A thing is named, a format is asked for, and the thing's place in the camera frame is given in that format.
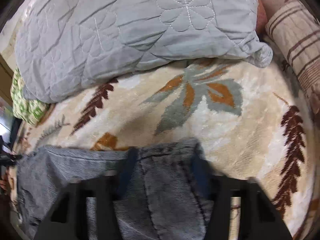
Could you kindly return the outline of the grey-blue denim pants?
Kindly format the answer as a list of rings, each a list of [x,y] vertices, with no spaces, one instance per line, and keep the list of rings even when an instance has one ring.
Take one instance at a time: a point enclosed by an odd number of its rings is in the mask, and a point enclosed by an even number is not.
[[[138,149],[133,175],[115,210],[124,239],[203,239],[213,202],[201,196],[190,167],[203,156],[195,138]],[[33,238],[59,191],[73,179],[115,170],[127,151],[88,151],[42,146],[17,164],[22,230]]]

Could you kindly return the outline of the cream leaf-print fleece blanket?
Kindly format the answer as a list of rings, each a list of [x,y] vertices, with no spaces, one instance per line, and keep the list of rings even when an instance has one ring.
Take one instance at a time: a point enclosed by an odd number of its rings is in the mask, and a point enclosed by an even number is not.
[[[308,233],[319,203],[318,129],[294,74],[275,62],[260,69],[204,59],[118,77],[56,104],[36,127],[23,124],[14,151],[127,151],[188,138],[214,170],[256,178],[294,239]],[[11,182],[22,230],[17,171]]]

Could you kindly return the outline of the green white patterned pillow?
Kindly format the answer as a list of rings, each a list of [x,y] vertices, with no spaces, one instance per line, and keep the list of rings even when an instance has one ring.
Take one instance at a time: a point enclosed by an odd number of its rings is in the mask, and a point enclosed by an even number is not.
[[[14,117],[21,119],[36,127],[47,113],[50,104],[39,100],[28,100],[23,96],[24,80],[18,68],[14,70],[10,95],[12,99],[12,112]]]

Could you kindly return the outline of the grey quilted pillow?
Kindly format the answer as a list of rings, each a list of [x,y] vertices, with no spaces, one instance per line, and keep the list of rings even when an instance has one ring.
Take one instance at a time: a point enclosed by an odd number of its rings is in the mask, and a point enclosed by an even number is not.
[[[55,103],[171,61],[243,59],[272,49],[255,31],[258,0],[38,0],[17,34],[23,96]]]

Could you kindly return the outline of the beige brown striped cushion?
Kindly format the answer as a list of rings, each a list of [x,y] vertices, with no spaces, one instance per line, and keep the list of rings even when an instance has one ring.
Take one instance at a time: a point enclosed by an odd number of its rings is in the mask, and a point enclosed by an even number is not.
[[[319,22],[299,0],[288,0],[270,18],[266,33],[292,67],[319,120]]]

